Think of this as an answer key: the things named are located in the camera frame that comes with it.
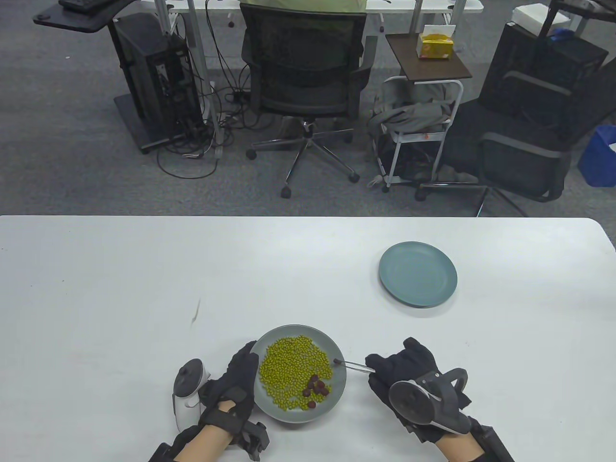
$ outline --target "computer tower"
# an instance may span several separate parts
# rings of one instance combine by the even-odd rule
[[[185,41],[165,36],[155,16],[137,13],[115,23],[144,123],[169,140],[203,127],[195,75]]]

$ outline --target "blue trash bin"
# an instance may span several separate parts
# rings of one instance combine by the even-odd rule
[[[578,162],[578,169],[590,186],[616,186],[616,152],[610,148],[612,143],[616,143],[616,126],[597,127]]]

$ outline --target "gray plate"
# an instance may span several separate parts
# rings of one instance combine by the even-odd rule
[[[272,343],[284,337],[298,337],[300,335],[310,338],[314,344],[327,355],[334,375],[331,380],[325,381],[331,386],[330,394],[327,395],[327,398],[325,398],[322,403],[318,403],[317,407],[308,409],[307,411],[302,411],[301,409],[283,411],[276,406],[272,398],[267,395],[265,387],[261,383],[261,380],[259,380],[259,373],[257,373],[257,379],[254,381],[254,403],[270,417],[287,423],[310,422],[311,420],[327,414],[336,405],[340,396],[342,396],[344,386],[346,385],[346,369],[333,363],[334,358],[344,361],[340,348],[338,348],[331,338],[313,327],[303,326],[301,324],[276,327],[276,329],[270,330],[257,340],[251,352],[259,355],[259,365],[261,365],[265,357],[265,350]]]
[[[458,284],[458,274],[447,255],[415,241],[401,242],[385,251],[379,278],[389,293],[415,308],[440,305]]]

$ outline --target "keyboard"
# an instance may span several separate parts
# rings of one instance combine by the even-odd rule
[[[67,10],[77,13],[90,13],[101,9],[115,0],[58,0],[58,3]]]

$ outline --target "chair wheel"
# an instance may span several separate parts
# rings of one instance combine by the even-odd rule
[[[417,202],[423,202],[428,197],[428,191],[423,188],[417,188],[415,190],[415,200]]]

